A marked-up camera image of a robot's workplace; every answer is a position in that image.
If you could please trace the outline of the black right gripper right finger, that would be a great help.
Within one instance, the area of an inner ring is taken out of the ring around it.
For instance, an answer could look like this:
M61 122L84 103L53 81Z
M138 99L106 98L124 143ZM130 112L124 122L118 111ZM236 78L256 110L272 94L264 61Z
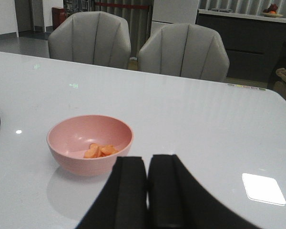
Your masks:
M148 170L152 229L255 229L212 196L177 155L153 155Z

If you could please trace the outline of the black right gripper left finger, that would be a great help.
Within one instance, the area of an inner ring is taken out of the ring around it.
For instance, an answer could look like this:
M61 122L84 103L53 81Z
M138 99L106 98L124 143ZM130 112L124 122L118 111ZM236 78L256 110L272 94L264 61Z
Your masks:
M118 157L78 229L145 229L147 178L141 157Z

